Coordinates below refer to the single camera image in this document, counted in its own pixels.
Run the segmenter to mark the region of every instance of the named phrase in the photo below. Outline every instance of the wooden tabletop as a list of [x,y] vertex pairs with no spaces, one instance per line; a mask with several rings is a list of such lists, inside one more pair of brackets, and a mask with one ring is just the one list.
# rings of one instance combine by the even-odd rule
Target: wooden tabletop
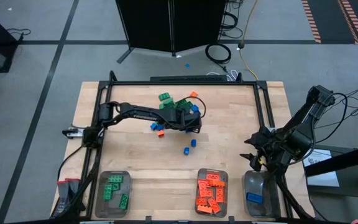
[[[267,84],[276,127],[282,127],[291,118],[283,83]],[[97,90],[98,82],[82,84],[74,125],[90,126]],[[256,220],[244,210],[242,198],[241,178],[252,168],[249,161],[239,156],[240,153],[256,153],[253,146],[244,144],[244,140],[259,129],[251,86],[114,86],[111,100],[158,108],[159,94],[169,92],[174,100],[179,100],[193,90],[199,93],[207,106],[199,134],[166,130],[165,137],[158,138],[156,132],[150,129],[151,122],[139,119],[125,119],[106,131],[99,174],[107,170],[126,170],[132,177],[130,210],[122,219],[144,220],[145,216],[151,215],[153,220],[227,220],[228,216],[234,216],[239,221]],[[262,92],[260,97],[261,102],[264,102]],[[197,104],[204,111],[202,104]],[[265,110],[264,118],[265,124],[268,124]],[[185,156],[183,149],[190,146],[192,139],[197,140],[197,146],[190,147],[190,154]],[[80,138],[69,140],[65,157],[80,145]],[[60,179],[80,178],[84,157],[85,150],[82,150],[70,158],[63,166]],[[300,205],[314,216],[302,165],[297,163],[288,168],[287,184]],[[196,178],[200,168],[224,170],[228,173],[225,218],[198,215],[194,211]],[[84,195],[85,205],[88,196],[89,187]],[[280,190],[279,196],[281,213],[285,217]],[[94,211],[92,217],[99,219]]]

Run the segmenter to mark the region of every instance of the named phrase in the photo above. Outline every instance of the gray carpet floor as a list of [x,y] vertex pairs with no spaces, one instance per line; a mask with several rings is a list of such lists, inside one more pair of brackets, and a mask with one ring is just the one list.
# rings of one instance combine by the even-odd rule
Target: gray carpet floor
[[[73,0],[0,0],[0,23],[7,29],[31,29],[25,40],[59,40],[72,5]],[[240,28],[246,23],[251,5],[252,1],[245,1],[241,7]],[[248,39],[255,40],[313,40],[301,1],[294,0],[260,0],[248,35]],[[124,39],[115,1],[79,1],[67,40]],[[237,46],[227,46],[233,53],[228,69],[242,72],[245,80],[253,80],[239,58]],[[0,206],[57,47],[21,45],[10,72],[0,74]],[[126,45],[64,45],[5,222],[48,218],[57,169],[67,144],[61,130],[72,122],[81,82],[107,80],[110,70],[119,80],[222,72],[205,56],[204,47],[181,52],[181,58],[135,49],[121,64],[116,63],[126,50]],[[214,47],[210,52],[218,58],[227,54]],[[251,44],[246,46],[244,56],[261,80],[284,82],[292,114],[305,102],[313,85],[343,93],[358,89],[358,45]],[[341,106],[332,109],[320,124],[339,121],[342,111]],[[332,130],[333,127],[318,129],[317,138]],[[358,116],[346,120],[324,144],[358,147]],[[311,198],[332,221],[351,222],[358,218],[358,198]]]

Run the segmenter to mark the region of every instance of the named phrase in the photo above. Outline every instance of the wooden table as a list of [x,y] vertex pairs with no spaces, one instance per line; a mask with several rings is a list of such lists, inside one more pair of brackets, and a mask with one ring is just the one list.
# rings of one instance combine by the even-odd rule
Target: wooden table
[[[74,125],[91,124],[97,88],[98,82],[82,84]],[[132,177],[131,209],[123,219],[144,220],[145,216],[151,215],[153,220],[227,220],[228,216],[234,216],[236,220],[255,220],[244,211],[241,185],[242,176],[252,168],[248,160],[239,156],[240,153],[256,153],[253,146],[244,144],[244,140],[259,129],[251,86],[114,86],[111,100],[158,108],[159,94],[169,92],[171,97],[179,100],[192,90],[199,93],[207,106],[199,134],[166,130],[165,137],[158,138],[150,130],[151,122],[139,119],[125,119],[106,131],[99,174],[106,170],[126,170]],[[268,82],[268,93],[276,127],[282,127],[291,118],[283,83]],[[264,102],[262,92],[260,96],[261,102]],[[264,113],[265,124],[268,124],[266,117]],[[185,156],[183,148],[190,146],[193,138],[197,140],[197,147],[190,148],[190,154]],[[80,144],[79,138],[69,140],[65,157]],[[67,161],[60,175],[61,180],[65,177],[81,177],[85,151],[80,151]],[[287,184],[300,205],[314,216],[302,165],[297,163],[288,168]],[[200,168],[225,170],[228,173],[225,218],[202,216],[194,211],[196,177]],[[84,196],[85,205],[88,195],[89,187]],[[280,190],[279,195],[281,213],[285,217]],[[92,219],[99,219],[94,212]]]

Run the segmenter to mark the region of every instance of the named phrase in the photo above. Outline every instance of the white paper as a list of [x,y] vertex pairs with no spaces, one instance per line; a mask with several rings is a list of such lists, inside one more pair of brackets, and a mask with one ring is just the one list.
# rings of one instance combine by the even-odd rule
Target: white paper
[[[332,156],[329,150],[315,149],[310,156],[308,156],[303,160],[303,165],[307,167],[309,165],[330,158],[332,158]],[[320,174],[320,175],[308,177],[308,184],[314,186],[324,186],[324,187],[339,187],[339,182],[338,182],[338,178],[336,177],[335,171],[326,174]]]

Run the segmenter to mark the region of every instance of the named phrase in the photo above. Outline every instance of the yellow cable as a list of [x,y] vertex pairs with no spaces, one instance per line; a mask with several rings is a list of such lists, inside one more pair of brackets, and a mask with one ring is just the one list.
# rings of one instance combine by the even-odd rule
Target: yellow cable
[[[255,6],[256,6],[257,3],[258,3],[258,0],[255,0],[255,3],[254,3],[254,5],[252,6],[252,9],[251,9],[251,11],[250,11],[250,13],[249,13],[249,15],[248,15],[248,20],[247,20],[246,28],[244,29],[244,35],[242,36],[242,40],[241,40],[241,44],[244,45],[244,48],[246,47],[246,45],[244,44],[244,39],[246,38],[246,34],[247,34],[247,30],[248,30],[248,23],[249,23],[249,21],[250,21],[250,18],[251,18],[251,16],[252,16],[252,13],[253,13],[253,11],[254,11]],[[253,71],[248,67],[246,61],[242,58],[241,50],[242,50],[242,49],[239,50],[239,51],[240,51],[240,58],[241,58],[242,62],[244,63],[244,65],[246,66],[246,69],[248,69],[248,71],[249,71],[251,74],[254,75],[254,77],[256,78],[256,80],[259,80],[259,79],[258,79],[258,76],[255,74],[255,72],[253,72]]]

